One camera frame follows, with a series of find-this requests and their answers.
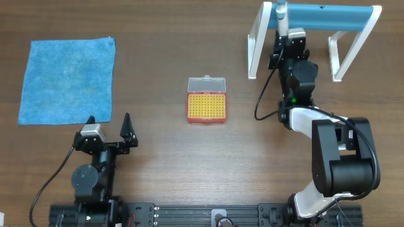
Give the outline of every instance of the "white frame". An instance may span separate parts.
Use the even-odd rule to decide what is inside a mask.
[[[374,25],[379,19],[381,13],[381,6],[372,6],[373,12],[371,17],[366,22],[364,29],[358,32],[355,40],[352,43],[347,56],[344,58],[340,65],[340,59],[338,56],[337,40],[344,36],[347,32],[338,31],[333,36],[328,38],[328,47],[330,51],[330,64],[333,82],[340,82],[342,77],[348,70],[355,56],[358,54],[360,48],[364,44],[366,38],[369,36]],[[248,35],[248,79],[256,79],[259,58],[264,45],[266,30],[270,22],[272,3],[263,2],[257,17],[254,21],[254,25]]]

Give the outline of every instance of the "blue cloth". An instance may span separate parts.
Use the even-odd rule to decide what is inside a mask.
[[[32,41],[18,124],[109,122],[115,40]]]

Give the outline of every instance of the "transparent lid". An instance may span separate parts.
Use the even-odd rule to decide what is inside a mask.
[[[226,92],[225,78],[211,78],[206,75],[202,78],[189,78],[188,92]]]

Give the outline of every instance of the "yellow grid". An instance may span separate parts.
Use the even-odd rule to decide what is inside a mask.
[[[188,95],[188,117],[202,119],[226,118],[226,97],[224,94]]]

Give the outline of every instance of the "wooden surface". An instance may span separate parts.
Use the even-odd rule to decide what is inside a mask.
[[[128,202],[156,204],[258,204],[285,202],[302,190],[311,180],[310,139],[286,130],[276,117],[262,122],[253,117],[269,73],[266,64],[274,35],[267,34],[258,79],[249,81],[247,34],[260,4],[1,1],[0,211],[6,214],[5,224],[29,225],[33,198],[82,126],[17,125],[31,40],[116,39],[112,121],[103,127],[109,141],[118,140],[129,112],[140,143],[130,155],[117,159],[115,195]],[[381,4],[383,11],[341,83],[331,82],[326,39],[332,33],[307,33],[310,60],[319,66],[313,97],[326,111],[370,120],[382,178],[380,187],[358,203],[363,205],[366,226],[403,226],[404,3],[337,4]],[[341,55],[353,37],[340,40]],[[187,123],[187,79],[205,74],[227,80],[226,124]],[[259,114],[276,109],[280,99],[275,76]],[[47,224],[51,204],[73,202],[71,174],[89,162],[88,155],[73,153],[39,199],[34,212],[39,226]]]

